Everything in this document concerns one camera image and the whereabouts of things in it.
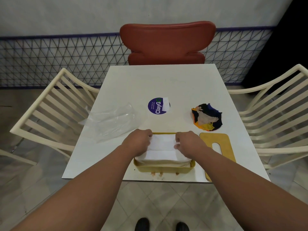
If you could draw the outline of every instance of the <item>table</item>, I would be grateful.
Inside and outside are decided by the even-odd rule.
[[[149,101],[157,97],[169,98],[169,112],[157,115],[148,110]],[[204,131],[193,124],[191,108],[210,103],[222,112],[223,125],[214,132],[229,136],[237,163],[269,179],[215,64],[111,66],[92,112],[125,106],[127,103],[131,103],[138,113],[144,114],[145,121],[140,129],[151,129],[153,132],[193,131],[196,134]],[[112,152],[128,135],[95,143],[89,135],[91,131],[90,127],[83,128],[62,178],[74,178]],[[187,174],[152,175],[138,171],[133,161],[123,180],[208,182],[198,164]]]

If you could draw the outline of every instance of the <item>yellow container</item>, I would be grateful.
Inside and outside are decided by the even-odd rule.
[[[175,133],[163,133],[163,132],[154,132],[154,135],[174,135]],[[141,165],[137,160],[134,159],[134,165],[140,172],[152,172],[152,173],[189,173],[196,162],[192,160],[190,162],[190,167],[164,167],[164,166],[145,166]]]

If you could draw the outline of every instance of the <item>red chair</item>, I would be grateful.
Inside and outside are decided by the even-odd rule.
[[[198,51],[213,40],[216,27],[212,22],[183,24],[125,24],[120,29],[123,44],[132,53],[130,65],[203,64]]]

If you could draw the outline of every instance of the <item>shoe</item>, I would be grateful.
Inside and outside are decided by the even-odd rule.
[[[136,223],[135,231],[150,231],[150,222],[148,218],[140,218]]]
[[[189,228],[184,222],[179,222],[176,224],[175,231],[189,231]]]

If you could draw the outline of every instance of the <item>hand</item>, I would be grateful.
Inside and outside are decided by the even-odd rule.
[[[175,134],[175,141],[180,142],[180,144],[174,145],[174,148],[178,149],[189,159],[195,159],[196,154],[208,148],[205,142],[192,131],[177,132]]]
[[[140,156],[147,151],[148,146],[150,145],[149,137],[152,137],[152,135],[153,133],[150,129],[135,129],[125,138],[122,146],[124,146],[133,157]]]

